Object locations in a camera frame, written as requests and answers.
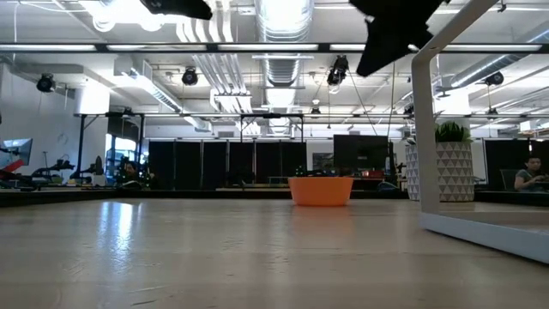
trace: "ceiling light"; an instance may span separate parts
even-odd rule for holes
[[[145,114],[145,118],[179,118],[180,114],[150,113]]]
[[[329,49],[333,52],[361,52],[366,48],[366,44],[332,44]]]
[[[219,44],[218,49],[224,52],[235,51],[262,51],[262,52],[286,52],[286,51],[316,51],[318,44]]]
[[[444,52],[536,52],[539,44],[449,44]]]
[[[0,44],[0,52],[95,52],[94,45]]]
[[[252,55],[254,60],[313,60],[314,56],[308,55]]]
[[[109,44],[106,46],[114,52],[205,52],[204,44]]]

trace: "computer monitor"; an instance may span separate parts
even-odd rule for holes
[[[0,156],[8,156],[8,158],[2,158],[0,161],[9,159],[10,161],[22,160],[24,166],[28,166],[31,160],[31,149],[33,147],[33,139],[17,139],[7,140],[0,144],[0,148],[8,150],[8,153],[0,152]]]

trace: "white geometric planter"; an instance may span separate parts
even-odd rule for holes
[[[437,143],[438,193],[441,202],[472,202],[474,177],[471,144],[468,142]],[[408,196],[419,201],[418,148],[406,146]]]

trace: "orange bowl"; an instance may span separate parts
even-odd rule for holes
[[[353,188],[353,179],[347,177],[299,177],[288,182],[298,206],[345,206]]]

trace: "air vent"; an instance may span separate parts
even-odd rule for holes
[[[231,138],[231,137],[234,137],[234,132],[231,132],[231,131],[227,131],[227,132],[223,132],[223,131],[220,131],[218,133],[219,137],[220,138]]]

